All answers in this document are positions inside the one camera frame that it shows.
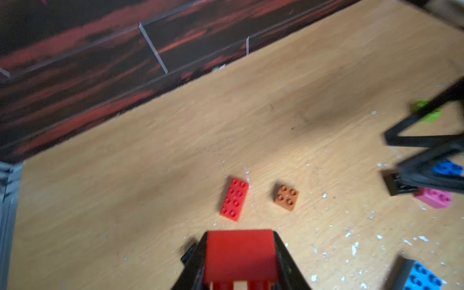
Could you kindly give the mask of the red 2x4 lego brick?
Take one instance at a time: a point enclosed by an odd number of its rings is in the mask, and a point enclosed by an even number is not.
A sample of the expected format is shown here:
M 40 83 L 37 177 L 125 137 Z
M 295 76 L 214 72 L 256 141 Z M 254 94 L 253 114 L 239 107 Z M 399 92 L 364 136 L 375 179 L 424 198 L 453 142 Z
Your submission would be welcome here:
M 238 222 L 249 191 L 248 182 L 233 178 L 221 207 L 220 215 Z

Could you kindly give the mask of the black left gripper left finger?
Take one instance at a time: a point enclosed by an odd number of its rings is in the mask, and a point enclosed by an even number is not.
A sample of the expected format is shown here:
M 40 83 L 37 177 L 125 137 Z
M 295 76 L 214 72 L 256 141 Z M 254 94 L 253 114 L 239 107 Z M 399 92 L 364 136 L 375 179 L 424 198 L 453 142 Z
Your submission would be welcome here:
M 193 242 L 181 257 L 184 269 L 171 290 L 207 290 L 209 288 L 204 281 L 208 234 L 209 232 L 205 232 L 199 242 Z

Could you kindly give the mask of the black 2x2 lego brick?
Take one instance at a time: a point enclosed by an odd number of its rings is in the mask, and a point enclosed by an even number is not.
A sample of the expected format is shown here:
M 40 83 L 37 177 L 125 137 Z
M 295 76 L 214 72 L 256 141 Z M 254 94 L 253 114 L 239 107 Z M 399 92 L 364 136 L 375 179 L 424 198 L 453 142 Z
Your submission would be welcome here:
M 418 187 L 404 184 L 399 174 L 387 174 L 383 178 L 390 196 L 415 195 L 419 193 Z

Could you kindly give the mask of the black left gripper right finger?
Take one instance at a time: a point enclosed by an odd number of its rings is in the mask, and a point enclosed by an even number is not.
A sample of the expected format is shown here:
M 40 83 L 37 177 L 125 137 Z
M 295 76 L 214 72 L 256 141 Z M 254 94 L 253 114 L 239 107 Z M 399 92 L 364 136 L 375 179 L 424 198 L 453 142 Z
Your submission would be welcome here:
M 287 247 L 277 232 L 273 231 L 275 241 L 275 252 L 278 265 L 278 281 L 274 290 L 311 290 L 307 281 L 298 269 Z

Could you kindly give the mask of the dark blue lego brick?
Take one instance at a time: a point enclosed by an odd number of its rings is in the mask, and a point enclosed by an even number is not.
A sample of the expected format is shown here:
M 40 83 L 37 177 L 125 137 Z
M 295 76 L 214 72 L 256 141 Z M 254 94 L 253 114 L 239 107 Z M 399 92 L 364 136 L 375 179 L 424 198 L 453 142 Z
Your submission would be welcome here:
M 432 172 L 435 174 L 449 175 L 449 176 L 462 176 L 464 168 L 456 163 L 453 163 L 449 159 L 445 159 L 437 163 L 433 168 Z

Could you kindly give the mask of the pink lego brick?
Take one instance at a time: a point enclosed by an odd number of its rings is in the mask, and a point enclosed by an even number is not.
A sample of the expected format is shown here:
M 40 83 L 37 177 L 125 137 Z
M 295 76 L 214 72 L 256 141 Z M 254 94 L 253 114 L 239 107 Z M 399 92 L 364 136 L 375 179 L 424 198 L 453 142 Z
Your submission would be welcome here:
M 452 193 L 433 188 L 419 188 L 414 197 L 434 209 L 446 209 L 451 207 Z

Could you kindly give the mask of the brown 2x2 lego brick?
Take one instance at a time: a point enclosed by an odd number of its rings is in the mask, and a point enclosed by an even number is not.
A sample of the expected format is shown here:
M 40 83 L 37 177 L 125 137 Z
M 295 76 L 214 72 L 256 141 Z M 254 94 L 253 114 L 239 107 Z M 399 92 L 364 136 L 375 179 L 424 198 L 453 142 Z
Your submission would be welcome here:
M 298 190 L 286 185 L 281 185 L 275 197 L 274 203 L 288 211 L 293 211 L 296 207 L 298 196 Z

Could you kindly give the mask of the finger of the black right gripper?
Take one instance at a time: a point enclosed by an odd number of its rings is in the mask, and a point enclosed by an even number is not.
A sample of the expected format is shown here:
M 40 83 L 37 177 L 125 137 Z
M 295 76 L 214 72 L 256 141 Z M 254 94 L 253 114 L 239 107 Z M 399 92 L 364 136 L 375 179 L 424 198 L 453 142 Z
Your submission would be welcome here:
M 464 145 L 464 133 L 457 135 L 400 136 L 400 133 L 426 116 L 450 102 L 459 102 L 464 107 L 464 79 L 461 77 L 424 106 L 413 111 L 408 117 L 386 130 L 385 141 L 389 146 L 432 148 L 439 145 Z
M 439 145 L 414 155 L 397 165 L 403 182 L 411 186 L 464 193 L 464 178 L 433 172 L 435 165 L 464 151 L 464 145 Z

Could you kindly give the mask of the light blue lego plate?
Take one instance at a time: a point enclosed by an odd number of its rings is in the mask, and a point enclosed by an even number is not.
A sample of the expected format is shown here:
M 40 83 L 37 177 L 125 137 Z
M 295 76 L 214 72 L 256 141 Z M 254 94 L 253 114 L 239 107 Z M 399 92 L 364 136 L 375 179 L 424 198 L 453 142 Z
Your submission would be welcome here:
M 406 259 L 392 286 L 393 290 L 441 290 L 444 281 L 418 261 Z

